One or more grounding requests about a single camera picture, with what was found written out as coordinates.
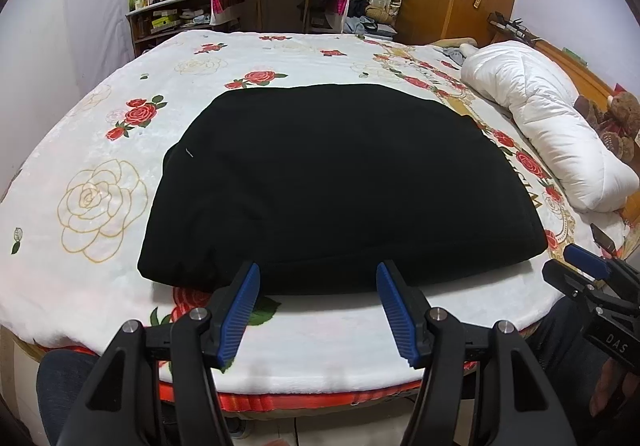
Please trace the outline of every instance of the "jeans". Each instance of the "jeans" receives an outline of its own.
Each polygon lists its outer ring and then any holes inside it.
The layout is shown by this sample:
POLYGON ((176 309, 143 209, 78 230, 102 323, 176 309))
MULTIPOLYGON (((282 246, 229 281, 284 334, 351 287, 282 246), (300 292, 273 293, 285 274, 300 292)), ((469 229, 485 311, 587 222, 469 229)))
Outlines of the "jeans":
MULTIPOLYGON (((527 340, 558 394, 578 444, 582 443, 581 436, 588 437, 593 433, 589 401, 607 359, 606 354, 583 339, 580 327, 576 305, 570 299, 562 298, 527 340)), ((36 381, 38 405, 52 446, 97 360, 97 356, 53 350, 40 363, 36 381)), ((167 415, 173 411, 171 405, 163 405, 165 423, 167 415)))

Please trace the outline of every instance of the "human hand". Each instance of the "human hand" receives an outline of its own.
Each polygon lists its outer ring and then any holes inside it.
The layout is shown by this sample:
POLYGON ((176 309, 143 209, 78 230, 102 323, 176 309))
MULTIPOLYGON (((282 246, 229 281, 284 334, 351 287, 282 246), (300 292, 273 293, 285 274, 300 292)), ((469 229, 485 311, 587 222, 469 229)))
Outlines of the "human hand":
MULTIPOLYGON (((596 388, 591 396, 589 403, 589 412, 592 417, 602 412, 609 403, 609 399, 616 389, 614 386, 617 383, 616 369, 620 368, 615 360, 609 358, 604 365, 602 365, 602 372, 600 378, 596 383, 596 388)), ((640 378, 634 374, 626 374, 624 381, 622 382, 622 393, 629 399, 638 389, 640 384, 640 378)))

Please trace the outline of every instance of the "tiled floor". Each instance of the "tiled floor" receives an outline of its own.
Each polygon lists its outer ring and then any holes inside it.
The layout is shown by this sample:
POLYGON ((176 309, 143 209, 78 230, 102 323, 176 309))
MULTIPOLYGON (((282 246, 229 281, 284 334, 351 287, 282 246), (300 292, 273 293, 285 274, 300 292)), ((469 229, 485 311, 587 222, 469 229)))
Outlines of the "tiled floor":
MULTIPOLYGON (((6 330, 0 332, 0 392, 9 408, 25 423, 36 446, 49 446, 42 427, 35 379, 38 363, 15 346, 6 330)), ((391 446, 400 444, 413 403, 396 399, 383 404, 296 419, 252 421, 248 437, 237 446, 263 446, 281 438, 291 446, 391 446)), ((473 402, 463 401, 455 441, 468 442, 473 402)))

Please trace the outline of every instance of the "bedspread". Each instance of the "bedspread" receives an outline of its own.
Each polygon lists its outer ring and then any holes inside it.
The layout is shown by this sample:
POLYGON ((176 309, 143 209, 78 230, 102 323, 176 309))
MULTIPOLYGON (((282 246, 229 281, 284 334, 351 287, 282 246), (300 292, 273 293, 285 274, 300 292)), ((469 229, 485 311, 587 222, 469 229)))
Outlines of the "bedspread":
MULTIPOLYGON (((462 321, 533 323, 559 298, 540 274, 545 261, 573 241, 598 252, 591 215, 571 209, 508 112, 459 77, 431 47, 350 34, 173 37, 100 83, 25 162, 0 204, 0 323, 30 343, 99 353, 125 320, 158 325, 205 304, 206 293, 159 285, 136 270, 162 156, 225 90, 326 82, 372 82, 440 101, 471 115, 498 145, 529 191, 548 250, 424 292, 462 321)), ((468 187, 478 181, 468 177, 468 187)), ((620 218, 592 216, 620 245, 620 218)), ((170 376, 170 365, 161 365, 161 378, 170 376)), ((375 390, 420 377, 400 358, 375 293, 261 297, 235 362, 215 372, 219 391, 235 394, 375 390)))

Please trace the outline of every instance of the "gold flower print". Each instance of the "gold flower print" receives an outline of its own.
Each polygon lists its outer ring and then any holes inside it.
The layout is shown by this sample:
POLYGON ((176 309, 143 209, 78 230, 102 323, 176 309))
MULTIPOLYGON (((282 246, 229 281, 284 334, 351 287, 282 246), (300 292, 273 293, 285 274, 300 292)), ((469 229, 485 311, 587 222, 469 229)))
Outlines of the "gold flower print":
POLYGON ((226 61, 210 56, 206 59, 192 58, 191 60, 183 61, 175 66, 175 71, 181 74, 201 76, 203 74, 215 74, 219 68, 224 68, 225 66, 226 61))
POLYGON ((92 108, 98 106, 110 95, 111 87, 108 84, 99 84, 91 92, 85 95, 84 98, 82 98, 80 102, 76 106, 74 106, 69 113, 66 114, 66 116, 73 117, 74 115, 78 115, 83 111, 89 111, 92 108))
POLYGON ((146 210, 148 194, 127 161, 104 162, 71 179, 58 204, 62 247, 94 263, 118 252, 126 228, 146 210))

